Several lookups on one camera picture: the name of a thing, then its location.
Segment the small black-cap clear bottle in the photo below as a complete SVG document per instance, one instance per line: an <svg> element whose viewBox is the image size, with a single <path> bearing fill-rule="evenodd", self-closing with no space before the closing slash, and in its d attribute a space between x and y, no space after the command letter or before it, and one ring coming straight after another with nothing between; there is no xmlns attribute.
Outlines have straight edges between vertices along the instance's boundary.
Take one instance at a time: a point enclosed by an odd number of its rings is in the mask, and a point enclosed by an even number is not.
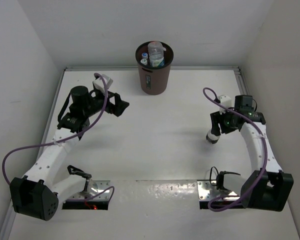
<svg viewBox="0 0 300 240"><path fill-rule="evenodd" d="M208 143L214 145L214 144L216 144L216 143L219 141L220 135L215 135L215 134L212 133L212 130L209 130L209 131L207 132L205 138L206 138L206 141L207 141Z"/></svg>

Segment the blue-label clear water bottle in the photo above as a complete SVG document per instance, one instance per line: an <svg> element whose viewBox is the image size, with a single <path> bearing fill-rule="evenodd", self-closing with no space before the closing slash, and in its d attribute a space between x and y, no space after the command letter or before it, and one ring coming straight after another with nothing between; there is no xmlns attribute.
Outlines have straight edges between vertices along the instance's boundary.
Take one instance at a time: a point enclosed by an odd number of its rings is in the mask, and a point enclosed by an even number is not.
<svg viewBox="0 0 300 240"><path fill-rule="evenodd" d="M151 67L158 68L165 64L164 47L159 41L151 41L148 46L148 57Z"/></svg>

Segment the green-label clear water bottle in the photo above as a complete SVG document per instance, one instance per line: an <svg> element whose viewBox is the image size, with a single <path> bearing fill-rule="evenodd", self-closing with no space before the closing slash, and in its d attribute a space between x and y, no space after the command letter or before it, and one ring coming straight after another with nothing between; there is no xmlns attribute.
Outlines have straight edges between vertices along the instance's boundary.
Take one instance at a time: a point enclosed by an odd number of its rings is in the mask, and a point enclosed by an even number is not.
<svg viewBox="0 0 300 240"><path fill-rule="evenodd" d="M148 60L143 58L143 59L141 59L140 63L147 66L148 65Z"/></svg>

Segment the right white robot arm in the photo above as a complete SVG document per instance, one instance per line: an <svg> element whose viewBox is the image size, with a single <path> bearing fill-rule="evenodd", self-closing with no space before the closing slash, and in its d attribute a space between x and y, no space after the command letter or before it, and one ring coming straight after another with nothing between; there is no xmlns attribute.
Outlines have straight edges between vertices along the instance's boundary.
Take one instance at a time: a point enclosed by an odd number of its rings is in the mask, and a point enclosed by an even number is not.
<svg viewBox="0 0 300 240"><path fill-rule="evenodd" d="M243 208L280 212L285 207L294 179L278 164L267 137L266 119L256 111L251 95L227 95L214 99L219 110L210 114L211 129L206 140L216 144L222 134L239 131L251 162L251 175L220 171L215 187L220 192L235 192Z"/></svg>

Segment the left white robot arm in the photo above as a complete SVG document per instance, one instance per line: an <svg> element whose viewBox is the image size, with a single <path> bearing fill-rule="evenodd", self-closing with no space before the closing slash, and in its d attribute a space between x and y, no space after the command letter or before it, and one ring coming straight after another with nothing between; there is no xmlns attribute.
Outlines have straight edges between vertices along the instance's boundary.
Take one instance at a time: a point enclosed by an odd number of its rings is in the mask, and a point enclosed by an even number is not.
<svg viewBox="0 0 300 240"><path fill-rule="evenodd" d="M129 106L118 93L103 92L96 87L73 87L57 117L58 125L52 143L36 163L23 175L15 177L10 185L13 209L16 213L50 220L62 204L77 193L87 193L92 175L72 165L69 176L54 183L64 160L91 127L89 118L97 113L119 117Z"/></svg>

